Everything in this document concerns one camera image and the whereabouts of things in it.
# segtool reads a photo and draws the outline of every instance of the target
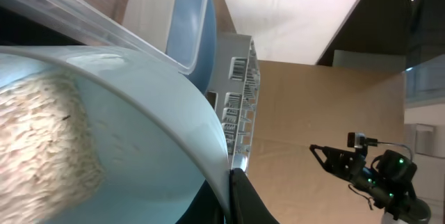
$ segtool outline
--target plastic tray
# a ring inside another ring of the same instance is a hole
[[[0,0],[0,6],[85,45],[134,49],[190,74],[196,65],[201,33],[195,36],[188,58],[178,62],[164,54],[174,4],[175,0],[128,0],[122,18],[126,29],[84,0]],[[202,0],[200,16],[194,21],[200,31],[206,8],[207,0]]]

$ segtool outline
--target rice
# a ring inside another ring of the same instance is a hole
[[[88,199],[104,179],[72,75],[0,88],[0,223],[37,223]]]

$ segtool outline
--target ceiling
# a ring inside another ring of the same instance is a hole
[[[313,65],[359,0],[226,0],[261,60]]]

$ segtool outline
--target blue plate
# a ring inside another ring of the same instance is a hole
[[[167,43],[167,55],[187,63],[192,60],[194,40],[199,33],[202,0],[176,0]],[[195,69],[186,75],[202,93],[209,87],[216,54],[216,15],[213,0],[207,0],[200,48]]]

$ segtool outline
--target brown wall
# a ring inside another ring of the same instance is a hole
[[[283,224],[380,223],[383,211],[324,172],[308,147],[346,149],[349,131],[403,142],[403,76],[274,62],[260,70],[248,176],[272,215]]]

